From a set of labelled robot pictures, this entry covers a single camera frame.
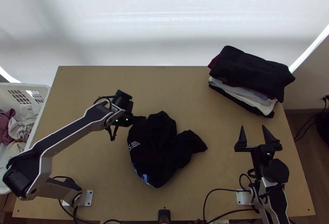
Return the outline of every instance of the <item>white backdrop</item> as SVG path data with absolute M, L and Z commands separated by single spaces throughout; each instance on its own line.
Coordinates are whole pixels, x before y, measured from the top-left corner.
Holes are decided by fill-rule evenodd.
M 59 65 L 207 65 L 225 45 L 290 66 L 328 0 L 0 0 L 0 66 L 51 85 Z

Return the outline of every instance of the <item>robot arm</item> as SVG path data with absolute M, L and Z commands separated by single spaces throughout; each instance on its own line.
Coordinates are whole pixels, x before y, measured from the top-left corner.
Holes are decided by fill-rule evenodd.
M 34 144 L 32 148 L 11 158 L 4 183 L 21 200 L 33 200 L 36 196 L 62 199 L 70 206 L 90 206 L 93 192 L 82 189 L 71 179 L 64 182 L 50 178 L 52 158 L 92 131 L 107 129 L 111 140 L 115 138 L 118 126 L 132 124 L 132 97 L 120 90 L 113 102 L 103 100 L 85 111 L 80 119 L 50 134 Z M 115 125 L 112 136 L 110 126 Z
M 251 205 L 262 216 L 263 223 L 289 224 L 285 183 L 288 182 L 289 169 L 279 159 L 273 159 L 276 151 L 282 150 L 280 140 L 262 126 L 265 144 L 247 146 L 246 134 L 241 127 L 235 152 L 250 152 L 253 160 L 255 182 L 249 184 L 250 192 L 237 192 L 241 205 Z

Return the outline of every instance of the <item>wooden table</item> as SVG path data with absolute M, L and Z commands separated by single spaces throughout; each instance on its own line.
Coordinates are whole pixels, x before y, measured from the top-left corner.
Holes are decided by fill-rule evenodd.
M 133 96 L 134 115 L 164 110 L 177 123 L 178 132 L 191 129 L 207 144 L 206 152 L 161 188 L 152 188 L 134 172 L 127 147 L 129 128 L 120 128 L 114 142 L 106 131 L 93 132 L 53 159 L 52 176 L 74 178 L 83 189 L 94 191 L 91 207 L 79 209 L 87 220 L 115 218 L 157 220 L 158 210 L 171 210 L 173 220 L 202 218 L 206 194 L 214 188 L 239 189 L 239 175 L 253 167 L 249 153 L 235 153 L 244 125 L 248 143 L 264 143 L 261 125 L 280 139 L 276 152 L 290 170 L 286 184 L 288 215 L 314 215 L 303 169 L 281 104 L 273 119 L 256 116 L 208 87 L 207 67 L 59 67 L 35 141 L 78 119 L 97 96 L 117 89 Z M 233 192 L 214 192 L 206 205 L 206 219 L 242 209 Z M 57 200 L 17 201 L 13 216 L 70 219 Z M 260 218 L 254 212 L 231 214 L 228 219 Z

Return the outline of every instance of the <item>wooden floor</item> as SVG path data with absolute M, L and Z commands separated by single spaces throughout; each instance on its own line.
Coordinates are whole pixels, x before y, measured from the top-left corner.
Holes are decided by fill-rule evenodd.
M 287 113 L 293 136 L 314 113 Z M 329 223 L 329 146 L 325 144 L 312 126 L 305 136 L 296 142 L 301 164 L 304 169 L 316 215 L 292 217 L 296 224 Z M 8 213 L 4 224 L 72 224 L 73 221 L 37 220 L 12 218 Z

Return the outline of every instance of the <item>laundry basket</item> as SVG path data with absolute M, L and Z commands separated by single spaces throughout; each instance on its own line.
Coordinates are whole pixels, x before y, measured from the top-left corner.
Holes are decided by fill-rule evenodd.
M 27 83 L 0 83 L 0 109 L 7 112 L 9 109 L 20 110 L 22 106 L 28 104 L 43 104 L 39 115 L 33 125 L 33 129 L 28 137 L 25 149 L 31 147 L 35 131 L 39 124 L 41 114 L 44 110 L 44 104 L 47 101 L 47 97 L 50 91 L 50 87 L 40 84 L 27 84 Z M 0 194 L 7 194 L 10 189 L 2 181 L 2 177 L 6 170 L 6 165 L 9 160 L 6 157 L 7 146 L 0 143 Z

